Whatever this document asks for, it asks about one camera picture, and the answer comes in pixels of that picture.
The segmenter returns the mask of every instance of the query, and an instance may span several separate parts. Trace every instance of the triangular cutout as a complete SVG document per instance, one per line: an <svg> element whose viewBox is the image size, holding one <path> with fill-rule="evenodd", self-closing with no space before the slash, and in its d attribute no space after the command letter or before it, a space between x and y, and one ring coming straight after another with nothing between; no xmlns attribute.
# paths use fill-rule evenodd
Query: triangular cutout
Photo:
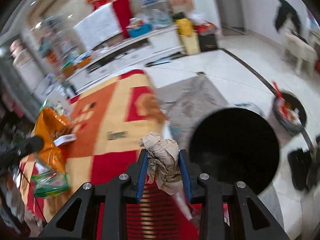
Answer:
<svg viewBox="0 0 320 240"><path fill-rule="evenodd" d="M56 227L72 232L75 229L76 220L81 206L81 198L77 198L63 216L58 220Z"/></svg>
<svg viewBox="0 0 320 240"><path fill-rule="evenodd" d="M261 210L255 205L251 198L247 198L247 205L254 230L259 230L270 226L267 218L263 215Z"/></svg>

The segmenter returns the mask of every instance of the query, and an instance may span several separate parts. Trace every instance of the black box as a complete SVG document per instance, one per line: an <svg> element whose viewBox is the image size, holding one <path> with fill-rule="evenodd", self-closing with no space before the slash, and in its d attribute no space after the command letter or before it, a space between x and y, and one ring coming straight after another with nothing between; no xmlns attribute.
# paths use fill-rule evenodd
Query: black box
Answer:
<svg viewBox="0 0 320 240"><path fill-rule="evenodd" d="M201 52L218 49L217 40L214 34L206 36L198 34L198 39Z"/></svg>

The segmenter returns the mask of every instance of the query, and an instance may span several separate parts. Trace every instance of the black cable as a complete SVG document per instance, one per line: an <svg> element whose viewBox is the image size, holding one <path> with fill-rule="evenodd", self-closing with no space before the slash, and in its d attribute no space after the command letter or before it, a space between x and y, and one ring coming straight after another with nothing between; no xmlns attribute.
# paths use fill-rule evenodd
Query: black cable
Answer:
<svg viewBox="0 0 320 240"><path fill-rule="evenodd" d="M30 184L29 180L27 179L27 177L24 175L24 173L23 173L23 172L22 172L22 170L20 169L20 167L19 167L19 171L20 171L20 173L23 175L23 177L26 179L26 181L28 182L28 184L29 184L29 188L31 189L31 191L32 191L32 193L33 193L33 195L34 195L34 192L33 192L33 190L32 190L32 186L31 186L31 184ZM40 211L40 213L41 213L41 215L42 215L42 217L43 217L44 221L45 221L46 223L48 223L48 222L47 222L47 220L45 219L45 217L44 217L44 215L43 215L42 211L41 211L40 205L39 205L38 200L37 200L37 198L36 198L36 196L35 196L35 195L34 195L34 198L35 198L35 200L36 200L36 203L37 203L38 209L39 209L39 211Z"/></svg>

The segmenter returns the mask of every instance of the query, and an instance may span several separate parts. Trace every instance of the green plastic package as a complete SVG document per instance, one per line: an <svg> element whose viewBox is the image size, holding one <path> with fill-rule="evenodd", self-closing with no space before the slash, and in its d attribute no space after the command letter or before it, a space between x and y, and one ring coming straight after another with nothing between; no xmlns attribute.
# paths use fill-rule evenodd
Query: green plastic package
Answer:
<svg viewBox="0 0 320 240"><path fill-rule="evenodd" d="M69 189L67 175L57 171L32 175L34 196L48 198L54 197Z"/></svg>

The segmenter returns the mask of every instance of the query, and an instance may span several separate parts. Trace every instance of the crumpled brown tissue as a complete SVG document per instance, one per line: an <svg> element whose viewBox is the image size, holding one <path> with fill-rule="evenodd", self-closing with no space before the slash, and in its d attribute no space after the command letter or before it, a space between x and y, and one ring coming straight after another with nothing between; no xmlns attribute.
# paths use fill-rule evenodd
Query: crumpled brown tissue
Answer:
<svg viewBox="0 0 320 240"><path fill-rule="evenodd" d="M162 139L157 133L150 132L142 137L139 146L148 151L148 184L156 183L169 195L179 192L183 188L180 168L178 164L179 146L176 141Z"/></svg>

